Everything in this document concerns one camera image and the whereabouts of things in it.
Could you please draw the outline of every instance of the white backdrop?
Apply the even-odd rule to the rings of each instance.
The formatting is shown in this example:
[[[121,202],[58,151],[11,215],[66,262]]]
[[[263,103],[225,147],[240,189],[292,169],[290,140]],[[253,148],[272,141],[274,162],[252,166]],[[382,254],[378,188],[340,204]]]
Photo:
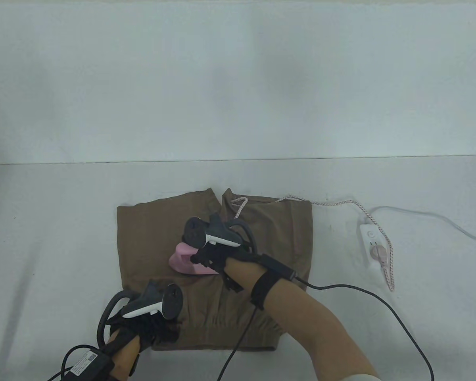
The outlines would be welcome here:
[[[0,4],[0,163],[476,154],[476,5]]]

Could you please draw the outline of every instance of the pink iron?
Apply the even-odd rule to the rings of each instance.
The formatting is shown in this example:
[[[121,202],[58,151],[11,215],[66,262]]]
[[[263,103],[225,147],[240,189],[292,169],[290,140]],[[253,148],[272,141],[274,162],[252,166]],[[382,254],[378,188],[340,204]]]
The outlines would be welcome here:
[[[169,258],[171,268],[182,274],[189,275],[214,275],[217,272],[205,267],[199,263],[190,261],[190,257],[198,252],[198,249],[187,245],[184,242],[176,245],[175,253]]]

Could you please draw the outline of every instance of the battery pack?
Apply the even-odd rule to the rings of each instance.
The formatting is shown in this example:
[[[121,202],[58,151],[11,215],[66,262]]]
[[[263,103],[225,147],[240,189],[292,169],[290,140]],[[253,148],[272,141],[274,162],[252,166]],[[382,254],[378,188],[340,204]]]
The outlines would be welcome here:
[[[115,363],[99,350],[88,350],[65,374],[64,381],[106,381]]]

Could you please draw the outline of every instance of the sleeve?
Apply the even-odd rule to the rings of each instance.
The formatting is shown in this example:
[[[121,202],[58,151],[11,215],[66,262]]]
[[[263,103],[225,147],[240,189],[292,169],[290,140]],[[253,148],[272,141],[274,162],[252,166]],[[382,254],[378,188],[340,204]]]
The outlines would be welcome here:
[[[346,377],[342,381],[381,381],[377,377],[371,376],[370,374],[355,374],[350,377]]]

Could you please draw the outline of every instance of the forearm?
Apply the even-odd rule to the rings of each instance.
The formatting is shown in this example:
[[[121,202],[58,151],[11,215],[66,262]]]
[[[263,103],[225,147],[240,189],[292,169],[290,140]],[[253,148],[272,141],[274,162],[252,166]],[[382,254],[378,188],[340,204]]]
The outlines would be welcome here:
[[[225,272],[248,293],[265,268],[229,258]],[[319,381],[339,381],[376,372],[335,315],[302,289],[279,280],[265,299],[265,311],[309,353]]]
[[[113,341],[119,330],[113,332],[109,337],[109,341]],[[131,373],[134,361],[140,352],[140,338],[136,336],[130,343],[120,349],[117,354],[113,356],[113,363],[115,367],[111,370],[110,375],[115,377],[118,381],[126,381]]]

